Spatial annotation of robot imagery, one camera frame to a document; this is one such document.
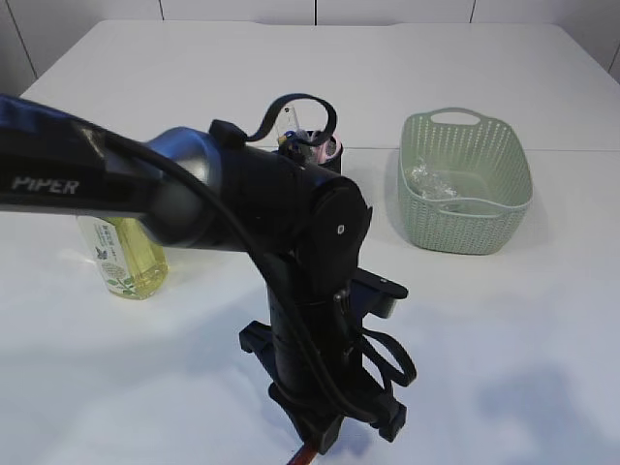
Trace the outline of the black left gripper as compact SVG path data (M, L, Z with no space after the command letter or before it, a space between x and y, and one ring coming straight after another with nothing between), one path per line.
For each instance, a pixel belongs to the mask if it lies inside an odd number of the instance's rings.
M352 310L351 290L326 297L269 291L267 299L269 324L249 324L239 342L270 376L268 394L300 439L325 455L350 418L393 441L407 416L393 392L407 384L407 353L400 343L363 326Z

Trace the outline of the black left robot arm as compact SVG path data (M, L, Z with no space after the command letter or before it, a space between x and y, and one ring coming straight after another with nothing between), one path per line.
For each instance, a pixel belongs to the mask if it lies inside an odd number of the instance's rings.
M304 161L301 138L256 147L293 100L276 99L251 135L214 120L207 132L177 127L140 142L3 96L1 207L133 218L164 246L247 254L270 321L249 324L239 344L303 443L327 452L347 418L392 441L407 416L393 389L417 371L394 338L362 321L387 317L408 292L358 265L372 209L352 179Z

